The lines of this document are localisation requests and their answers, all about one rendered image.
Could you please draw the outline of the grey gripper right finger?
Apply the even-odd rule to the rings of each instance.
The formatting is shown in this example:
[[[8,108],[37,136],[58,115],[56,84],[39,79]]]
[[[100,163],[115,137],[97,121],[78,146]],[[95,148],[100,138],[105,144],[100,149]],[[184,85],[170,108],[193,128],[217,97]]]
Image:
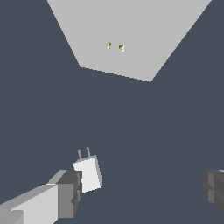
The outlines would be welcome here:
[[[202,171],[200,178],[203,196],[224,214],[224,170]]]

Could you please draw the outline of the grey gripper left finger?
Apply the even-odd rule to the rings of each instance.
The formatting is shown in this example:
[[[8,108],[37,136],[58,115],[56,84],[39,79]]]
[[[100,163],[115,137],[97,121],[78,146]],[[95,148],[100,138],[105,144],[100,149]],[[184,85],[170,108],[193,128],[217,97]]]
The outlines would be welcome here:
[[[54,224],[73,218],[81,199],[81,171],[59,170],[40,185],[0,205],[0,224]]]

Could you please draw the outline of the white two-prong charger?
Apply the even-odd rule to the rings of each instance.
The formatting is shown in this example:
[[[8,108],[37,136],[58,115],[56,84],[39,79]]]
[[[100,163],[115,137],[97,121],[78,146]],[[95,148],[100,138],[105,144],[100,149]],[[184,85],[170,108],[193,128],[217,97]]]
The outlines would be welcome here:
[[[100,189],[102,187],[102,175],[98,158],[90,153],[87,148],[87,156],[82,157],[81,151],[78,150],[79,159],[73,164],[76,171],[82,171],[82,191],[84,193]]]

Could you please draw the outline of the grey wall socket block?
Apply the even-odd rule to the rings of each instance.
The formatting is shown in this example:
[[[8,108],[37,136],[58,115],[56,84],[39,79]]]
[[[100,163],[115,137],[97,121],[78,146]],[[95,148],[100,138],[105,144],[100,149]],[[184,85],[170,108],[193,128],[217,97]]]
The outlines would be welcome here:
[[[80,67],[152,81],[212,0],[47,0]]]

